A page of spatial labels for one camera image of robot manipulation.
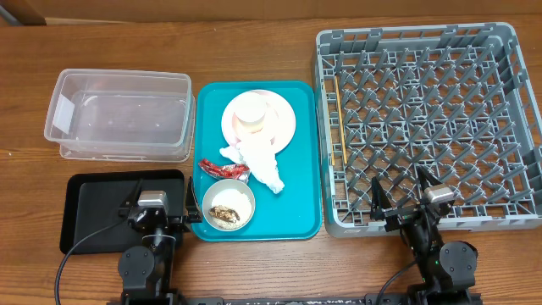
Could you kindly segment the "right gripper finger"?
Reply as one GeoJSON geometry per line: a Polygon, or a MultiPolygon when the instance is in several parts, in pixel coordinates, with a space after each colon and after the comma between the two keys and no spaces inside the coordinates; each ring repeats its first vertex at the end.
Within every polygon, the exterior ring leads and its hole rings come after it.
{"type": "Polygon", "coordinates": [[[422,165],[418,165],[416,167],[416,171],[418,174],[420,192],[422,192],[423,198],[434,199],[434,189],[433,189],[434,184],[431,180],[432,175],[422,165]]]}
{"type": "Polygon", "coordinates": [[[371,180],[371,191],[372,191],[372,201],[371,201],[371,211],[372,212],[381,212],[383,209],[392,208],[389,198],[384,191],[384,188],[381,186],[378,178],[374,176],[371,180]]]}

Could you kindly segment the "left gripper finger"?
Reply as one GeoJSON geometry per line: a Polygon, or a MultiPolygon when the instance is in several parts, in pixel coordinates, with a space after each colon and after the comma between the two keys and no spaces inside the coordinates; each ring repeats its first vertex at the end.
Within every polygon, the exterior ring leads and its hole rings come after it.
{"type": "Polygon", "coordinates": [[[185,209],[187,211],[188,217],[200,216],[200,206],[196,198],[194,183],[191,176],[189,177],[188,184],[187,184],[185,209]]]}
{"type": "Polygon", "coordinates": [[[139,179],[135,187],[132,189],[130,194],[127,196],[127,198],[120,204],[119,211],[120,212],[129,212],[136,204],[137,200],[141,194],[141,185],[142,185],[143,179],[139,179]]]}

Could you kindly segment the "brown food scrap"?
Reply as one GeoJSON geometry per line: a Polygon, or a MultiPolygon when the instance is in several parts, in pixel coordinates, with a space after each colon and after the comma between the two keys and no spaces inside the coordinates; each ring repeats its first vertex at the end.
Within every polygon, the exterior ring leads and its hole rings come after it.
{"type": "Polygon", "coordinates": [[[237,223],[241,220],[240,215],[233,209],[224,205],[213,206],[209,209],[209,214],[215,219],[220,219],[227,223],[237,223]]]}

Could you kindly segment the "grey bowl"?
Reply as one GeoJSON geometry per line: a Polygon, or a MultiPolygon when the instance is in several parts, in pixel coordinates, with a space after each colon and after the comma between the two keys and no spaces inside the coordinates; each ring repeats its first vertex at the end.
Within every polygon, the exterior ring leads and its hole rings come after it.
{"type": "MultiPolygon", "coordinates": [[[[214,183],[207,190],[207,192],[205,193],[205,195],[203,197],[203,201],[202,201],[202,211],[203,211],[203,214],[204,214],[204,217],[205,217],[206,221],[213,228],[215,228],[217,230],[221,230],[221,229],[213,222],[213,220],[211,219],[211,216],[208,213],[208,210],[211,208],[211,202],[214,199],[214,197],[218,193],[220,193],[221,191],[227,190],[227,189],[236,189],[237,191],[240,191],[242,193],[247,194],[247,196],[249,196],[249,198],[251,200],[251,203],[252,203],[252,216],[255,213],[255,207],[256,207],[255,197],[254,197],[254,195],[252,193],[252,190],[248,187],[247,184],[245,184],[245,183],[243,183],[241,181],[238,181],[238,180],[233,180],[233,179],[220,180],[220,181],[214,183]]],[[[251,216],[250,220],[245,225],[243,225],[242,227],[240,227],[237,230],[240,230],[241,228],[246,226],[251,221],[252,216],[251,216]]],[[[231,232],[231,231],[236,231],[236,230],[221,230],[221,231],[231,232]]]]}

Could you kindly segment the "red snack wrapper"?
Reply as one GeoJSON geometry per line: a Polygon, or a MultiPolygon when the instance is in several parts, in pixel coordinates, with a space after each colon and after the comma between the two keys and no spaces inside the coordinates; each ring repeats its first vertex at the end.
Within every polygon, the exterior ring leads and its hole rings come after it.
{"type": "Polygon", "coordinates": [[[203,158],[198,166],[217,180],[233,179],[246,184],[251,174],[250,169],[243,164],[217,165],[206,158],[203,158]]]}

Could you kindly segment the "white napkin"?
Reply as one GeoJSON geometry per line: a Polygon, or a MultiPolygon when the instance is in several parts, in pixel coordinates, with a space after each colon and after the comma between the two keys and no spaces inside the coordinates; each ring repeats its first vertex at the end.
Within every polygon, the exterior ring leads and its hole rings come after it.
{"type": "Polygon", "coordinates": [[[283,191],[285,183],[279,177],[278,163],[270,140],[249,139],[234,146],[219,149],[219,153],[249,168],[252,175],[274,194],[283,191]]]}

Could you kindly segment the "white paper cup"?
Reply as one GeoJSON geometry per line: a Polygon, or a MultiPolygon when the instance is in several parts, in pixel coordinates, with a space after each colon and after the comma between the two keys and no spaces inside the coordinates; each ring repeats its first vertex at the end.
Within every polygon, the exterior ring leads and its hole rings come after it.
{"type": "Polygon", "coordinates": [[[247,132],[254,133],[263,128],[267,103],[259,94],[251,91],[241,93],[233,100],[233,109],[241,127],[247,132]]]}

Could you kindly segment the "white rice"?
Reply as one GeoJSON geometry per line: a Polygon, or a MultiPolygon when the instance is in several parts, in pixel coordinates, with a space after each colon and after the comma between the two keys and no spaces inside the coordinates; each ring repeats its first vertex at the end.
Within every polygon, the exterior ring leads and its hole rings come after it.
{"type": "Polygon", "coordinates": [[[220,219],[215,219],[211,216],[213,222],[221,230],[237,230],[245,225],[252,216],[252,203],[247,194],[237,191],[236,189],[227,189],[218,193],[211,202],[211,207],[224,205],[228,208],[233,208],[241,217],[237,223],[227,223],[220,219]]]}

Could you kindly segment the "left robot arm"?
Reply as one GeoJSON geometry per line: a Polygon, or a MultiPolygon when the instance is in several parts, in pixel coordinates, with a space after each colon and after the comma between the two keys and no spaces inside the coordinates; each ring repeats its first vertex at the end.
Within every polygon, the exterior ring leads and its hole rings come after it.
{"type": "Polygon", "coordinates": [[[188,181],[186,213],[170,211],[165,191],[144,191],[138,180],[132,193],[119,207],[128,226],[142,234],[140,246],[125,250],[118,262],[123,281],[122,304],[187,304],[185,297],[170,286],[174,253],[182,245],[182,237],[190,225],[202,222],[193,180],[188,181]]]}

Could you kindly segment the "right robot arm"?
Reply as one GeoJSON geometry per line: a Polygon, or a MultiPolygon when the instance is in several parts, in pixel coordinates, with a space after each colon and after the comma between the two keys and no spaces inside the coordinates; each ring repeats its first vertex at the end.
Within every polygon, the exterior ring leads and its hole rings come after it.
{"type": "Polygon", "coordinates": [[[376,304],[481,304],[480,295],[469,289],[475,286],[478,250],[465,241],[444,242],[438,229],[442,216],[455,203],[454,191],[425,167],[416,167],[422,191],[418,203],[394,208],[378,178],[371,180],[370,218],[383,220],[388,232],[397,230],[410,247],[413,261],[395,273],[380,289],[376,304]],[[397,278],[416,265],[421,284],[407,287],[405,293],[393,296],[386,292],[397,278]]]}

